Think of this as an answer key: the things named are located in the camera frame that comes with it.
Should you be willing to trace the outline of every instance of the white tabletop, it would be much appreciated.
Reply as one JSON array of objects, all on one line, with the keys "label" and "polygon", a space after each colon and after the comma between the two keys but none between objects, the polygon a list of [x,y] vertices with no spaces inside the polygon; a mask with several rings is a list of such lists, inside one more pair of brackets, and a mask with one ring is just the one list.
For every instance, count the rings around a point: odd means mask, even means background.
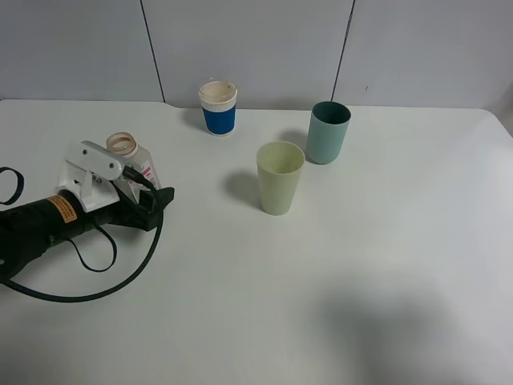
[{"label": "white tabletop", "polygon": [[[0,289],[9,384],[513,383],[513,139],[483,110],[352,107],[341,155],[307,164],[290,212],[258,206],[257,149],[304,145],[307,111],[237,111],[210,136],[161,103],[3,101],[0,166],[20,203],[53,193],[71,140],[130,132],[176,188],[141,276],[97,302]],[[14,189],[2,174],[0,197]],[[106,226],[119,259],[70,245],[16,281],[90,294],[122,281],[152,233]],[[104,238],[78,238],[97,268]]]}]

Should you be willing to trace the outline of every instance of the white plastic mount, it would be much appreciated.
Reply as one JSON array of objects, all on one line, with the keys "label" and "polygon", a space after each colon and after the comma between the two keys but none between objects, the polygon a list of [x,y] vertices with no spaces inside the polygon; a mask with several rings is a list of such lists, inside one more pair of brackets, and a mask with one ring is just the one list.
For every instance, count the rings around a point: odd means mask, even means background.
[{"label": "white plastic mount", "polygon": [[64,160],[56,191],[72,192],[86,213],[119,201],[109,180],[122,177],[128,160],[88,140],[71,142]]}]

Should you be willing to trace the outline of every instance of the white wall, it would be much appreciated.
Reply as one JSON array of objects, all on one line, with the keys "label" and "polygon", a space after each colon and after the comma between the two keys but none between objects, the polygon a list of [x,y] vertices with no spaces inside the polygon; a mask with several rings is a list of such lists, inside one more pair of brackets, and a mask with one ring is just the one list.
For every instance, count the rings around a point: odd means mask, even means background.
[{"label": "white wall", "polygon": [[333,92],[352,0],[144,0],[166,102],[197,106],[210,77],[239,107],[310,108]]},{"label": "white wall", "polygon": [[357,0],[335,100],[494,109],[513,83],[512,0]]},{"label": "white wall", "polygon": [[138,0],[0,0],[0,99],[160,101]]}]

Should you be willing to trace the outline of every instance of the cup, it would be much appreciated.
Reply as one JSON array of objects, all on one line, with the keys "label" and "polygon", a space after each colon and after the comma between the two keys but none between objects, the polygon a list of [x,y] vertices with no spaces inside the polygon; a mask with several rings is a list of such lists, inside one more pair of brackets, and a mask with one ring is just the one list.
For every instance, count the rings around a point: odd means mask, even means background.
[{"label": "cup", "polygon": [[271,215],[289,211],[305,154],[295,144],[270,142],[256,153],[262,208]]},{"label": "cup", "polygon": [[216,80],[200,88],[200,101],[207,129],[214,136],[229,135],[235,127],[237,89],[230,82]]},{"label": "cup", "polygon": [[351,119],[349,109],[337,102],[320,102],[312,110],[306,155],[319,164],[337,159]]}]

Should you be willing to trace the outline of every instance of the clear plastic bottle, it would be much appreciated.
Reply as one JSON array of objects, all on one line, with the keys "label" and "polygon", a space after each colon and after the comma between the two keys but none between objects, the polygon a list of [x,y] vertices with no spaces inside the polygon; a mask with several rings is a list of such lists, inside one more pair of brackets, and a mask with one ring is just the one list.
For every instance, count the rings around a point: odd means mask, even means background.
[{"label": "clear plastic bottle", "polygon": [[[140,146],[128,132],[117,132],[107,138],[107,150],[130,159],[134,166],[148,179],[155,188],[160,188],[159,177],[150,152]],[[135,203],[139,203],[139,191],[146,189],[141,184],[131,180],[116,180],[115,185],[130,197]]]}]

